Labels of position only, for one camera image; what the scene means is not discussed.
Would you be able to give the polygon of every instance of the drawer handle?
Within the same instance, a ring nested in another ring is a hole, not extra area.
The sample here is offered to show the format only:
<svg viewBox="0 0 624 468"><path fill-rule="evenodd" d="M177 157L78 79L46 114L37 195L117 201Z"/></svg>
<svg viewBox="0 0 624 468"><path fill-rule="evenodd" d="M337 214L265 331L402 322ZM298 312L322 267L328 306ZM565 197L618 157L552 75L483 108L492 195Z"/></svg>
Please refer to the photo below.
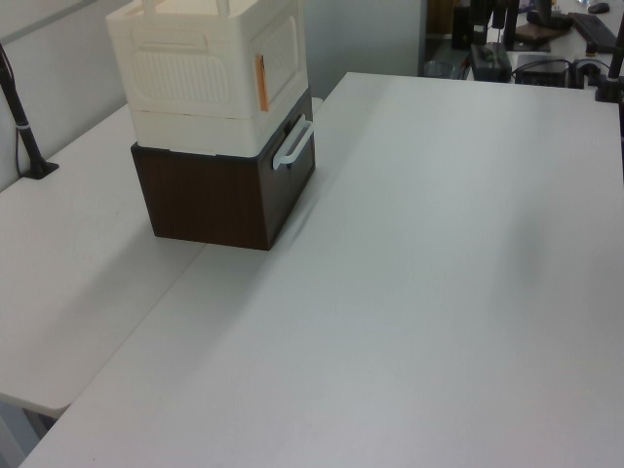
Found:
<svg viewBox="0 0 624 468"><path fill-rule="evenodd" d="M303 148L308 143L314 133L314 124L305 120L304 116L297 121L292 132L286 137L284 143L273 158L273 169L279 168L283 164L292 164L299 157Z"/></svg>

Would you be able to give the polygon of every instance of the keyboard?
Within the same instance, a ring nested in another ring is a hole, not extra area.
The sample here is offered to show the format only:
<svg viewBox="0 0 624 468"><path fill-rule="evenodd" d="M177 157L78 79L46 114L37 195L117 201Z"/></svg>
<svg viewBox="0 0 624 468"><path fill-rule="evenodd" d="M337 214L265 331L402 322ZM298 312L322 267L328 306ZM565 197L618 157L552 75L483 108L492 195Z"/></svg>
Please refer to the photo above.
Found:
<svg viewBox="0 0 624 468"><path fill-rule="evenodd" d="M605 54L615 52L616 37L600 18L582 13L568 13L567 15L574 21L574 27L580 35L587 42L596 44L598 52Z"/></svg>

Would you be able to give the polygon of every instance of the white storage box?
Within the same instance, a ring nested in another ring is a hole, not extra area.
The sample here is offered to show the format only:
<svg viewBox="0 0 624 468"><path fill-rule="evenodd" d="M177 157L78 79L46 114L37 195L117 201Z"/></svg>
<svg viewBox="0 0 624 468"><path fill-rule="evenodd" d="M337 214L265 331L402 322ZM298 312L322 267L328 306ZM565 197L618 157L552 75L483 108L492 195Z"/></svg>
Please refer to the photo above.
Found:
<svg viewBox="0 0 624 468"><path fill-rule="evenodd" d="M106 22L140 146L254 157L308 87L301 0L135 0Z"/></svg>

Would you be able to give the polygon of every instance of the computer mouse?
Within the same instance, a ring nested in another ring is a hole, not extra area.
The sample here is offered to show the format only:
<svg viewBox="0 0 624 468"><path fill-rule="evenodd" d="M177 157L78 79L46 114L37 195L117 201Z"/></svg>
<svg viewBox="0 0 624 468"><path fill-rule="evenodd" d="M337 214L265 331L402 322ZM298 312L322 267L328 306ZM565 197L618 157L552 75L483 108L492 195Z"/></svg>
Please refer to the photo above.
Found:
<svg viewBox="0 0 624 468"><path fill-rule="evenodd" d="M597 3L596 5L592 5L591 7L587 9L587 11L591 13L592 15L599 15L600 13L607 13L609 10L610 10L610 7L608 6L608 3L605 3L605 2Z"/></svg>

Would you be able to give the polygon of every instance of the desk surface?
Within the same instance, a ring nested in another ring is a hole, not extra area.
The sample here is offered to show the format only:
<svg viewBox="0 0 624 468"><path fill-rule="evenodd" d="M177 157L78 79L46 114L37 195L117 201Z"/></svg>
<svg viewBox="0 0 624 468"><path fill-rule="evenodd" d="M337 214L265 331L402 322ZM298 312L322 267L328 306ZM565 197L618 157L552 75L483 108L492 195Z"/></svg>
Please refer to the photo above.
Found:
<svg viewBox="0 0 624 468"><path fill-rule="evenodd" d="M124 108L0 194L0 400L59 416L203 244L156 239Z"/></svg>
<svg viewBox="0 0 624 468"><path fill-rule="evenodd" d="M206 246L23 467L620 466L617 107L349 74L316 129L274 251Z"/></svg>

